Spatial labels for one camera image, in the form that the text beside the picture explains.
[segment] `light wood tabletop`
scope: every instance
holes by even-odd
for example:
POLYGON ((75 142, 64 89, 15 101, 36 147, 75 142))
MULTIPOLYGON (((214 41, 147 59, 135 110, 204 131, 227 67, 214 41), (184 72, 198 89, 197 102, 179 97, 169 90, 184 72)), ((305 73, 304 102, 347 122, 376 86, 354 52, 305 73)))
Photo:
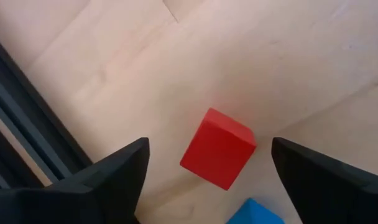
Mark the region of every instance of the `light wood tabletop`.
POLYGON ((378 174, 378 0, 0 0, 0 42, 93 161, 150 138, 143 224, 300 223, 274 136, 378 174), (229 191, 179 166, 209 107, 259 141, 229 191))

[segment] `wooden table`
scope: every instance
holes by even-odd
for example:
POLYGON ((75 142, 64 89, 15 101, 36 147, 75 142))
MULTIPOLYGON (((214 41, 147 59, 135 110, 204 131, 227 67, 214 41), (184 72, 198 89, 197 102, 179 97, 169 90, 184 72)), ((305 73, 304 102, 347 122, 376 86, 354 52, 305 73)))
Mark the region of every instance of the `wooden table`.
POLYGON ((300 223, 276 135, 378 173, 378 0, 0 0, 0 41, 92 160, 150 138, 144 224, 300 223), (210 106, 260 143, 227 192, 179 166, 210 106))

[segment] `blue block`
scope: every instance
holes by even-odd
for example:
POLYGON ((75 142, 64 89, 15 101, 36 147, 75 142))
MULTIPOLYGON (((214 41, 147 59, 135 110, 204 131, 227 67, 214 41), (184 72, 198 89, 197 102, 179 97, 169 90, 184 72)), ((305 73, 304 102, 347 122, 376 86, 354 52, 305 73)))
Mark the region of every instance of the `blue block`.
POLYGON ((227 224, 284 224, 283 220, 249 198, 227 224))

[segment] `black metal rail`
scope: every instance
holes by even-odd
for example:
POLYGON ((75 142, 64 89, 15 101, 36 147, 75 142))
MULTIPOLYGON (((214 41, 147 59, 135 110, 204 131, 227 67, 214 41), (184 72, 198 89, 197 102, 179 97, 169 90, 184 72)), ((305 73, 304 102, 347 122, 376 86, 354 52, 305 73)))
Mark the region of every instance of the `black metal rail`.
POLYGON ((0 118, 52 182, 92 165, 1 44, 0 118))
POLYGON ((0 132, 0 188, 42 188, 44 185, 0 132))

